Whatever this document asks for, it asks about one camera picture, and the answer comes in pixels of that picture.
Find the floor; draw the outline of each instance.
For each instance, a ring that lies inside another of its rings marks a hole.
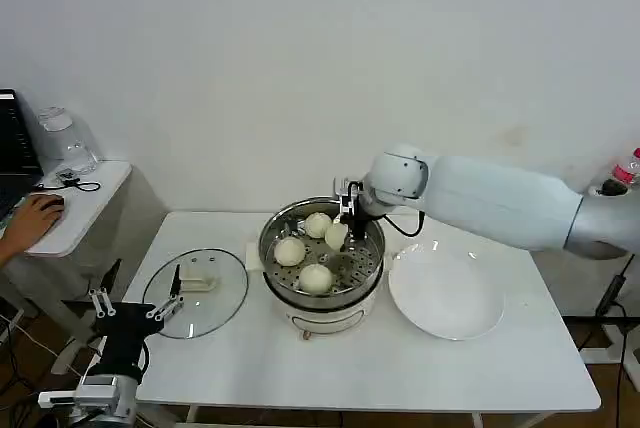
[[[27,331],[38,341],[46,344],[54,351],[60,351],[65,343],[64,333],[46,316],[41,315],[34,320],[25,319],[21,322]],[[577,343],[584,340],[587,329],[585,327],[570,327],[570,331]],[[55,376],[49,373],[53,363],[53,356],[34,345],[26,336],[14,330],[12,335],[14,353],[20,375],[35,385],[38,390],[71,389],[75,386],[77,377],[72,374]],[[589,346],[606,346],[607,340],[603,333],[593,337]],[[76,362],[76,369],[81,371],[89,362],[91,353],[86,350],[81,353]],[[615,388],[618,367],[614,365],[590,366],[589,371],[602,397],[602,406],[591,413],[555,415],[537,425],[540,428],[607,428],[615,427]],[[10,380],[12,374],[10,353],[7,344],[0,348],[0,384]],[[0,389],[0,426],[11,427],[9,414],[16,410],[9,406],[29,395],[30,390],[20,384],[12,386],[6,392]],[[42,412],[33,404],[31,415],[26,419],[23,427],[34,425]],[[621,424],[622,428],[640,428],[640,393],[637,393],[626,377],[623,380],[621,392]],[[171,411],[183,417],[186,416],[185,407],[170,407]],[[235,408],[202,408],[198,420],[202,423],[226,424],[256,424],[283,426],[343,426],[346,428],[382,428],[382,427],[420,427],[420,428],[466,428],[471,427],[471,417],[463,414],[419,414],[419,413],[362,413],[362,412],[327,412],[327,411],[286,411]],[[509,415],[485,415],[485,427],[501,428],[509,426]]]

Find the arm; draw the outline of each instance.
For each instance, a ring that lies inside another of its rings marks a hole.
[[[561,180],[408,145],[379,155],[358,195],[378,218],[397,206],[525,250],[565,248],[588,258],[640,251],[640,196],[582,196]]]
[[[0,268],[11,258],[28,250],[60,219],[64,205],[57,195],[32,195],[16,210],[0,238]]]

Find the metal pot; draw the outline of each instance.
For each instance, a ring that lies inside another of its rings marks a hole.
[[[373,221],[367,224],[363,240],[355,240],[350,233],[343,249],[335,252],[324,240],[310,238],[304,232],[304,220],[316,212],[335,218],[339,202],[330,197],[317,197],[286,206],[262,229],[258,251],[265,281],[278,298],[298,309],[331,312],[354,305],[377,287],[382,275],[385,239],[382,228]],[[298,266],[283,267],[274,258],[275,245],[287,236],[295,236],[305,244],[306,256]],[[334,284],[326,294],[311,295],[298,286],[300,271],[312,263],[325,265],[334,275]]]

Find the computer mouse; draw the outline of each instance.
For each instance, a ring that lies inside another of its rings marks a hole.
[[[56,198],[54,200],[51,200],[47,203],[45,203],[42,208],[40,208],[40,211],[44,211],[47,208],[49,208],[50,206],[55,206],[55,205],[62,205],[64,206],[64,198]]]

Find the small white table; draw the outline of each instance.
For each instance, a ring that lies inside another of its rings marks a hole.
[[[245,259],[268,214],[173,212],[164,220],[125,301],[140,302],[153,274],[176,255],[223,248]],[[416,217],[396,216],[410,228]],[[382,222],[388,252],[415,243]],[[419,241],[455,244],[485,259],[506,294],[501,323],[477,340],[430,336],[395,307],[386,279],[372,313],[345,332],[302,340],[274,309],[260,271],[244,305],[217,331],[191,340],[148,339],[141,404],[289,409],[527,414],[595,410],[600,397],[526,251],[426,220]]]
[[[45,186],[59,185],[55,180],[56,171],[58,171],[57,167],[47,170],[42,181]],[[32,286],[33,289],[24,295],[31,298],[48,316],[83,343],[93,336],[93,332],[64,305],[55,287],[51,287],[49,279],[43,275],[48,267],[42,259],[69,255],[87,234],[129,173],[131,173],[131,165],[127,162],[103,161],[93,173],[82,179],[82,181],[100,183],[101,188],[98,191],[83,192],[75,188],[67,188],[53,192],[64,198],[65,211],[62,219],[27,251],[28,256],[12,261],[1,275],[6,275],[9,281],[15,281],[13,283],[15,286]],[[21,270],[20,264],[23,263],[28,263],[37,269],[30,270],[28,279],[20,280],[27,276]]]

